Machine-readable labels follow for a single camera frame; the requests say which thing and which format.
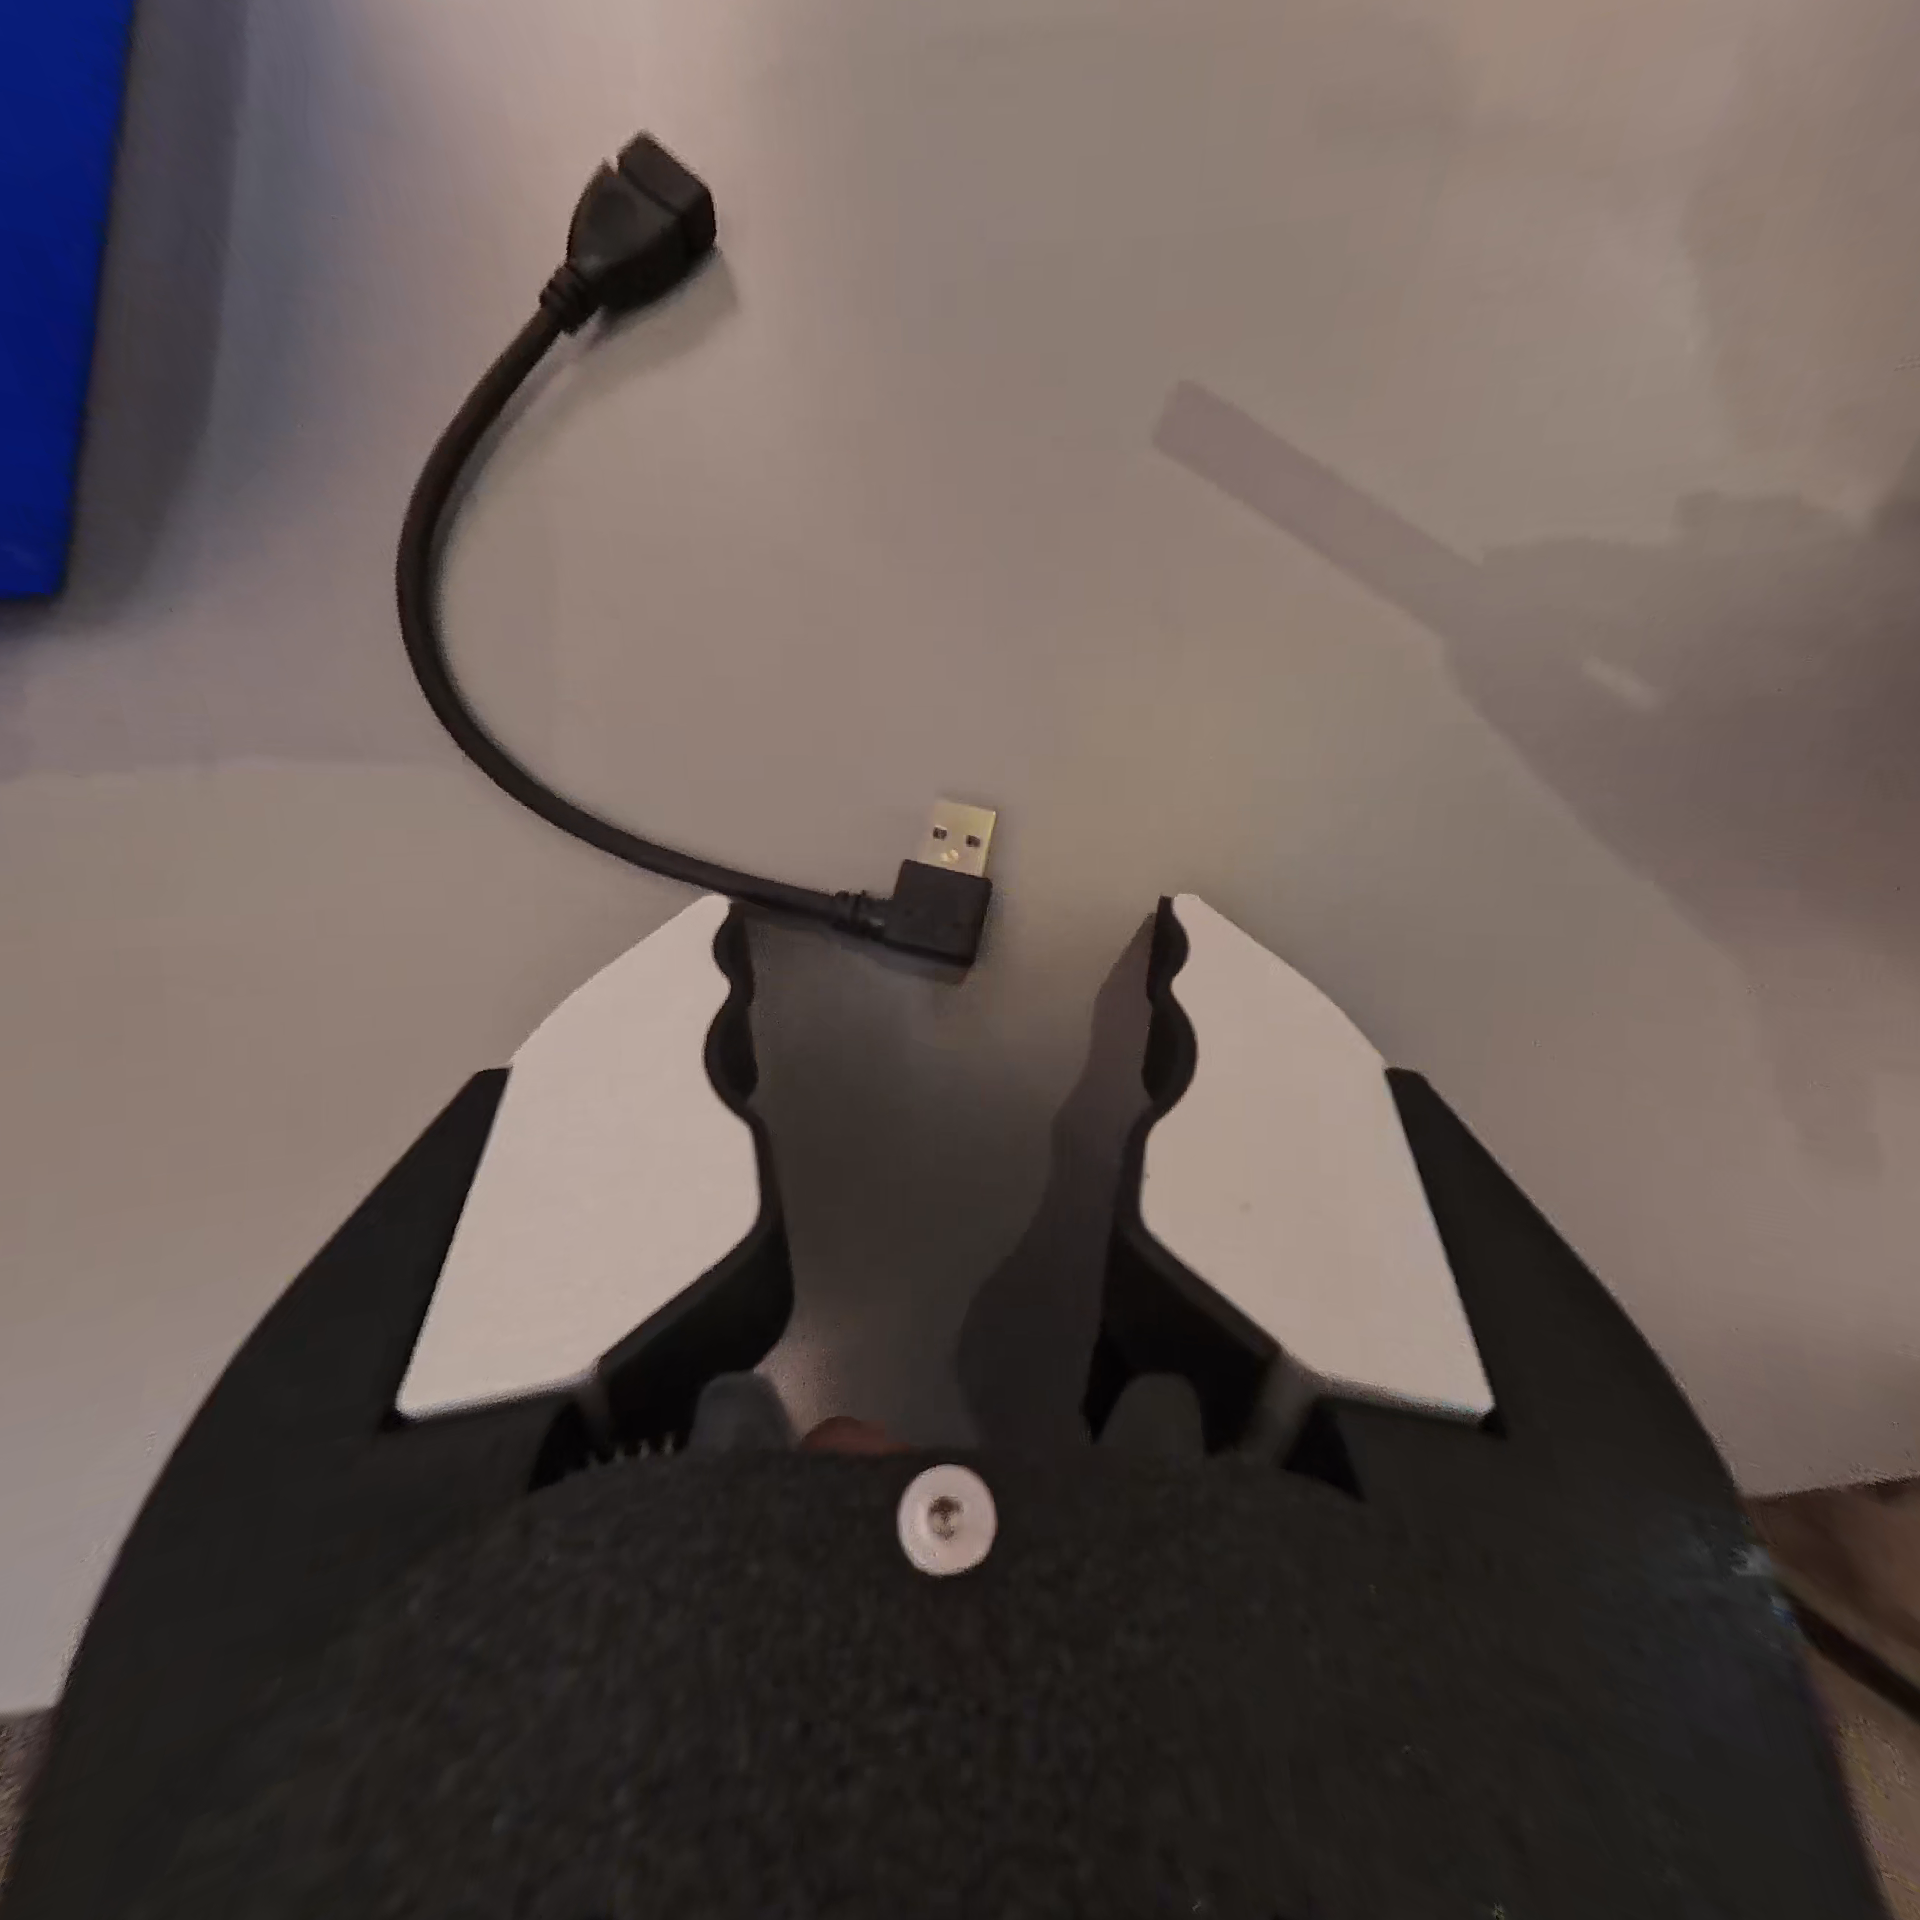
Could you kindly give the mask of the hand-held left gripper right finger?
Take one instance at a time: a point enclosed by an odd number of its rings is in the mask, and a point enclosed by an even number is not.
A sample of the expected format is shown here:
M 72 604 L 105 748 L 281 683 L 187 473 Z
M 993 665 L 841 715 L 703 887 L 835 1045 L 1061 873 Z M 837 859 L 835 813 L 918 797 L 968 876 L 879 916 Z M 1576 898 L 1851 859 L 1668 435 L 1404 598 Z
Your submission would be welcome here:
M 1155 1377 L 1203 1447 L 1296 1447 L 1324 1404 L 1482 1428 L 1494 1388 L 1379 1048 L 1198 894 L 1155 908 L 1146 1003 L 1088 1431 Z

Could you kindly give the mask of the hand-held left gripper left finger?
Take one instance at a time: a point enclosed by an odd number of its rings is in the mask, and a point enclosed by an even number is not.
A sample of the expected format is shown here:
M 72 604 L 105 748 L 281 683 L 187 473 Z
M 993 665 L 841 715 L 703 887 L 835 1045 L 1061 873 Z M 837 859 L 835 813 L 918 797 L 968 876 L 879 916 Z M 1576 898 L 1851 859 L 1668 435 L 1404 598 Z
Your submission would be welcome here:
M 742 910 L 703 895 L 515 1048 L 404 1373 L 409 1421 L 560 1396 L 608 1441 L 686 1441 L 794 1310 L 755 1116 Z

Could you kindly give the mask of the blue plastic bin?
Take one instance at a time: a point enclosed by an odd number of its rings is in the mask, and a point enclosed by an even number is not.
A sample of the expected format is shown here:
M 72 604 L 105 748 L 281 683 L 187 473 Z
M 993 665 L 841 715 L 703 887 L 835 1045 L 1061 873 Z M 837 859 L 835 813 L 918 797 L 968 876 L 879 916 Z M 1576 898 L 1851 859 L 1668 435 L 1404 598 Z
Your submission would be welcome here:
M 2 6 L 2 599 L 60 593 L 77 522 L 133 2 Z

